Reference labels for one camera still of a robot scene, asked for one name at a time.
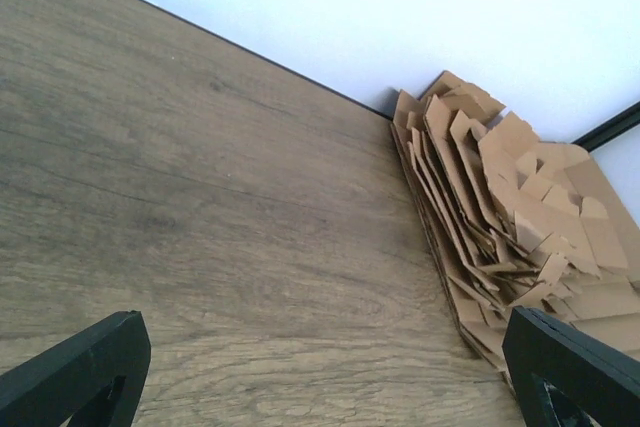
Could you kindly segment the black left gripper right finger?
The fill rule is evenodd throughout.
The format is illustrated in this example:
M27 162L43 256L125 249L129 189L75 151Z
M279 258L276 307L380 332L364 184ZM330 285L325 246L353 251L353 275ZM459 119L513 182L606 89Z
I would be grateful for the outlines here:
M502 349L528 426L637 426L639 362L545 314L512 311Z

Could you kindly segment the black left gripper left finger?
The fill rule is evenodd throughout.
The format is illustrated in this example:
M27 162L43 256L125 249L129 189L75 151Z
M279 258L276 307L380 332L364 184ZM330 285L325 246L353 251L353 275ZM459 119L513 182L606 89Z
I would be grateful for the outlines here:
M3 426L130 426L151 360L139 311L119 311L1 375Z

